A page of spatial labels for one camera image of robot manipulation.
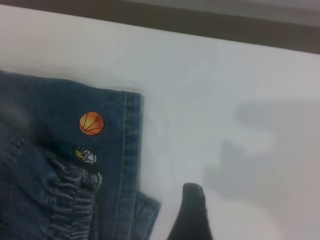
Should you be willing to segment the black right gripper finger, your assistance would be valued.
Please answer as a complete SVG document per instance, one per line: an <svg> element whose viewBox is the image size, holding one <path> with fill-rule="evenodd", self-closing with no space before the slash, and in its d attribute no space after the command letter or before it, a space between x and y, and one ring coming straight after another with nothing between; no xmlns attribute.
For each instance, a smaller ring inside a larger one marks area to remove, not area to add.
<svg viewBox="0 0 320 240"><path fill-rule="evenodd" d="M202 187L185 183L182 201L175 223L167 237L169 240L212 240L206 198Z"/></svg>

